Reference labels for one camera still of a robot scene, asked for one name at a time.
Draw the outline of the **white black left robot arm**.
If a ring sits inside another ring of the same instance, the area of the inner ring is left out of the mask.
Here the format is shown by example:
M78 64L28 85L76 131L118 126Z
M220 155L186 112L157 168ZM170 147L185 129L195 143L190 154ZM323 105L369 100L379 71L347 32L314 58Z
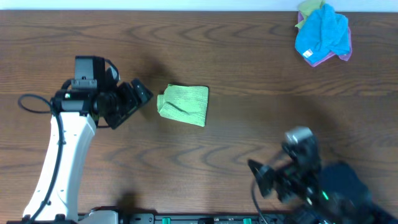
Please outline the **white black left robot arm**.
M46 104L51 133L43 168L21 223L78 223L78 193L87 152L104 118L118 128L146 105L152 92L138 79L99 86L96 79L67 80Z

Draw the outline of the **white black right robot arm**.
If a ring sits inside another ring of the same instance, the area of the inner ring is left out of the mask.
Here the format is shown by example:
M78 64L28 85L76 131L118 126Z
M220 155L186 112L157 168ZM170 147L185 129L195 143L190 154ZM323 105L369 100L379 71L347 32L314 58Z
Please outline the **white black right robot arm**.
M287 223L397 223L373 202L368 187L347 163L322 166L315 137L281 146L290 163L273 169L250 159L248 166L254 175L252 185L263 197L276 191L282 203L293 198L303 201Z

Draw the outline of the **green cloth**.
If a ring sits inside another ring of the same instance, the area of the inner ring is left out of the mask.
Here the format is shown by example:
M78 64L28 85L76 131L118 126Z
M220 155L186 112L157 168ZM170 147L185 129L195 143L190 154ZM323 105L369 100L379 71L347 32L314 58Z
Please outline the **green cloth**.
M208 95L207 86L168 84L157 96L157 111L163 118L204 127Z

